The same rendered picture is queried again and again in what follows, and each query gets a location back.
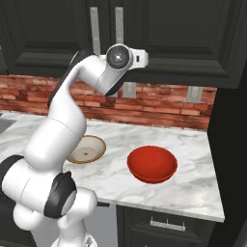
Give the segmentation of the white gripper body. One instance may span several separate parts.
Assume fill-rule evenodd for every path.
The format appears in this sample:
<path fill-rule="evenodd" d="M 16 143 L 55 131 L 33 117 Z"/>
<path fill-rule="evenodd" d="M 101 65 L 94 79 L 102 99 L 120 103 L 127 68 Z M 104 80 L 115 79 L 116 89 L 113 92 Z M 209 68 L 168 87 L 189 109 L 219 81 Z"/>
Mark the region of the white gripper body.
<path fill-rule="evenodd" d="M 145 68 L 149 64 L 149 54 L 146 50 L 141 51 L 140 62 L 143 68 Z"/>

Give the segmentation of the black cabinet door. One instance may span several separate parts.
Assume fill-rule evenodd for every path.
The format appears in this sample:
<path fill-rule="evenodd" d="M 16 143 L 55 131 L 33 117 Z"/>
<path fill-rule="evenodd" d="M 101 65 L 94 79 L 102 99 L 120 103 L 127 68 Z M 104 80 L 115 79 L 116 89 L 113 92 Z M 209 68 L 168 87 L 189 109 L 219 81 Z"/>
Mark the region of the black cabinet door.
<path fill-rule="evenodd" d="M 108 1 L 0 0 L 9 73 L 60 77 L 76 51 L 94 51 L 90 7 L 97 7 L 99 23 Z"/>
<path fill-rule="evenodd" d="M 149 53 L 128 82 L 235 89 L 247 62 L 247 0 L 109 0 L 123 42 Z"/>

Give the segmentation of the tall black cabinet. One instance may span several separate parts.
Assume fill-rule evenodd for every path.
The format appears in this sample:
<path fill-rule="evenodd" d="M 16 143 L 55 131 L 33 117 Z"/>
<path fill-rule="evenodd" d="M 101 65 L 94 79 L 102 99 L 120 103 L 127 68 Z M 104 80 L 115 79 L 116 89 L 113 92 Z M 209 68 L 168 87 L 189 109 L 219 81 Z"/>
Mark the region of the tall black cabinet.
<path fill-rule="evenodd" d="M 247 62 L 237 89 L 218 89 L 207 136 L 225 213 L 208 247 L 234 247 L 247 220 Z"/>

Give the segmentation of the tan bowl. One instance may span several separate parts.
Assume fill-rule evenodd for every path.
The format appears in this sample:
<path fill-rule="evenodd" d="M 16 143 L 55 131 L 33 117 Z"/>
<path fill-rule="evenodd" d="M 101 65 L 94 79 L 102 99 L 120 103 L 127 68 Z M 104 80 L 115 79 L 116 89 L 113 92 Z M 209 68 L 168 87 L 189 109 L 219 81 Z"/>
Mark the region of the tan bowl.
<path fill-rule="evenodd" d="M 100 159 L 106 152 L 105 142 L 94 135 L 84 135 L 77 147 L 68 156 L 68 161 L 86 164 Z"/>

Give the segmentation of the red bowl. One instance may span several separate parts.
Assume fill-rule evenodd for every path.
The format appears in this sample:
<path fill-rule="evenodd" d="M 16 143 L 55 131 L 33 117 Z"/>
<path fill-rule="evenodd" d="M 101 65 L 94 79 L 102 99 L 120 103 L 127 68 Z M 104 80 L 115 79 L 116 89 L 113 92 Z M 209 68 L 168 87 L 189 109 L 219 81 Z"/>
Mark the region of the red bowl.
<path fill-rule="evenodd" d="M 151 184 L 168 180 L 178 168 L 175 156 L 157 146 L 143 146 L 133 150 L 128 155 L 126 164 L 134 177 Z"/>

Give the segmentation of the grey sink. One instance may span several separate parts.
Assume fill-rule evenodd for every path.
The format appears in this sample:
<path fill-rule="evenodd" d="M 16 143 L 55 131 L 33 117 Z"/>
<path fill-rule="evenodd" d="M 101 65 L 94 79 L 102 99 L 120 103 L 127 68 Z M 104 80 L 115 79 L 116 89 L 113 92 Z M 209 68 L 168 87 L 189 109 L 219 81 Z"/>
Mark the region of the grey sink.
<path fill-rule="evenodd" d="M 6 120 L 0 118 L 0 135 L 5 132 L 10 126 L 15 123 L 15 120 Z"/>

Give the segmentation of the black drawer front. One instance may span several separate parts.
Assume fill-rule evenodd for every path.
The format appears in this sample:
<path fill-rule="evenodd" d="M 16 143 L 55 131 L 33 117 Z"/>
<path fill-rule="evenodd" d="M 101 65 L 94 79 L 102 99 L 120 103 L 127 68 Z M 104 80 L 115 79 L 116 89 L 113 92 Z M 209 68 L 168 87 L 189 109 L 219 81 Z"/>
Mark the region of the black drawer front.
<path fill-rule="evenodd" d="M 207 247 L 215 223 L 163 212 L 116 206 L 118 247 Z M 185 232 L 158 228 L 150 220 L 181 225 Z"/>

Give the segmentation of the grey wall socket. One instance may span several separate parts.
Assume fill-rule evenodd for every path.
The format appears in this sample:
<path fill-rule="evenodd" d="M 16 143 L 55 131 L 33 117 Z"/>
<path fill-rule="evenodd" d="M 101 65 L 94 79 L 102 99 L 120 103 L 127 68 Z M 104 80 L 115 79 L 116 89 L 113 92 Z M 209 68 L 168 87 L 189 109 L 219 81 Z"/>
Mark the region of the grey wall socket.
<path fill-rule="evenodd" d="M 203 88 L 199 86 L 189 86 L 187 89 L 186 101 L 191 103 L 200 103 L 203 94 Z"/>
<path fill-rule="evenodd" d="M 136 83 L 135 82 L 124 82 L 123 83 L 123 97 L 124 98 L 135 98 L 136 97 Z"/>

